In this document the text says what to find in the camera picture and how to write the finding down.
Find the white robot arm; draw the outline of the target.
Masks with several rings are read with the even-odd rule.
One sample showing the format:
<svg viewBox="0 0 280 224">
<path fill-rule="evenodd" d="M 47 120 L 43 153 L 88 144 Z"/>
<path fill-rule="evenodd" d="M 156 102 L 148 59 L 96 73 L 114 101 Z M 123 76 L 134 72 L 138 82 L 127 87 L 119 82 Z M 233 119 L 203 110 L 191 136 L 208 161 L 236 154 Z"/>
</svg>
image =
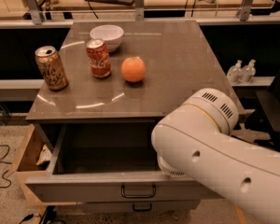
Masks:
<svg viewBox="0 0 280 224">
<path fill-rule="evenodd" d="M 280 152 L 230 137 L 238 118 L 224 92 L 201 89 L 155 126 L 151 142 L 166 166 L 280 224 Z"/>
</svg>

